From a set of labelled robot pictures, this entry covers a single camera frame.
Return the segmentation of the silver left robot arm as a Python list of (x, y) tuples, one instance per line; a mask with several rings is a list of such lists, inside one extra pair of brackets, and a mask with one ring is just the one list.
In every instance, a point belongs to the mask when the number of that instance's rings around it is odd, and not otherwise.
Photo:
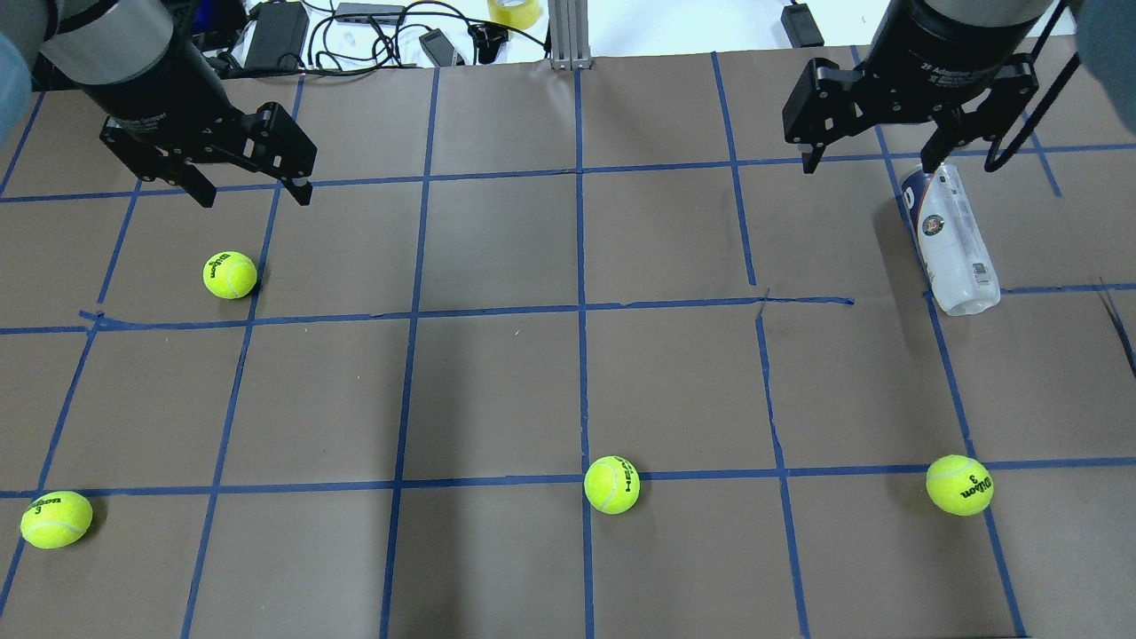
[(139, 181), (179, 186), (206, 208), (203, 163), (276, 179), (307, 206), (315, 142), (281, 103), (232, 103), (222, 78), (158, 1), (5, 1), (3, 133), (30, 102), (44, 57), (106, 114), (103, 146)]

